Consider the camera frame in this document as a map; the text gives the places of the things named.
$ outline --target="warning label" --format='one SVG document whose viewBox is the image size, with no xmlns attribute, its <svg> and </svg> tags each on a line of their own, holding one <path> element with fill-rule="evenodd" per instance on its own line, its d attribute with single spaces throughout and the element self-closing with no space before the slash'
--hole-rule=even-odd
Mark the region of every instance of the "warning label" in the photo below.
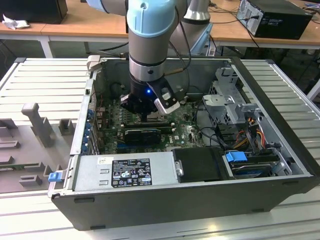
<svg viewBox="0 0 320 240">
<path fill-rule="evenodd" d="M 152 185 L 150 159 L 129 159 L 112 161 L 114 188 Z"/>
</svg>

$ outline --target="tissue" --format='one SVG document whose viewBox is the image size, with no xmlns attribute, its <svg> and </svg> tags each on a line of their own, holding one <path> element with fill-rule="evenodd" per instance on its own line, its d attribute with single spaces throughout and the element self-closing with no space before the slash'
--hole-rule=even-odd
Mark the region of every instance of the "tissue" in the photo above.
<svg viewBox="0 0 320 240">
<path fill-rule="evenodd" d="M 2 23 L 7 28 L 13 29 L 13 30 L 30 27 L 30 25 L 28 25 L 27 21 L 24 21 L 24 20 L 13 20 L 13 19 L 10 19 L 10 18 L 6 17 L 5 15 L 3 15 Z"/>
</svg>

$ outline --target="computer tower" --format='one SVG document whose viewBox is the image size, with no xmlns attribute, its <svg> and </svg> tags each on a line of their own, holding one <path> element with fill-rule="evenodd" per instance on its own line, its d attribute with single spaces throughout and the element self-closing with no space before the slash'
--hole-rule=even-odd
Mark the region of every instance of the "computer tower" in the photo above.
<svg viewBox="0 0 320 240">
<path fill-rule="evenodd" d="M 312 14 L 286 0 L 242 0 L 236 18 L 256 38 L 298 40 Z"/>
</svg>

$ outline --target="motherboard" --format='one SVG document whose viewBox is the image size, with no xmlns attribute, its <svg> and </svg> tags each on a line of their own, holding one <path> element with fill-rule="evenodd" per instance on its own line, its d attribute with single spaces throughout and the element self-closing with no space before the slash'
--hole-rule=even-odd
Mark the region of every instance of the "motherboard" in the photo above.
<svg viewBox="0 0 320 240">
<path fill-rule="evenodd" d="M 99 125 L 104 154 L 167 152 L 175 148 L 204 147 L 202 134 L 194 123 L 197 103 L 187 102 L 173 113 L 153 112 L 142 122 L 114 100 L 104 107 Z"/>
</svg>

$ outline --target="wooden table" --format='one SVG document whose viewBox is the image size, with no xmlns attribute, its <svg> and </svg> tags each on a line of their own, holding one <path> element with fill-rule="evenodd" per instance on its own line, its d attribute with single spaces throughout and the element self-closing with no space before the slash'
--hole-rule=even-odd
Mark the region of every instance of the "wooden table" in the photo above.
<svg viewBox="0 0 320 240">
<path fill-rule="evenodd" d="M 11 30 L 0 25 L 0 39 L 36 40 L 41 43 L 47 58 L 54 57 L 50 48 L 50 41 L 124 43 L 128 41 L 125 18 L 123 16 L 106 14 L 89 7 L 80 0 L 66 0 L 68 13 L 61 24 L 31 23 L 31 28 Z M 298 6 L 303 1 L 291 0 Z M 239 0 L 214 0 L 218 7 L 232 10 L 239 6 Z M 229 13 L 211 13 L 214 23 L 234 21 L 235 17 Z M 217 46 L 255 47 L 247 30 L 239 22 L 214 24 L 211 35 Z M 284 49 L 319 49 L 320 24 L 310 22 L 300 40 L 255 38 L 262 48 Z"/>
</svg>

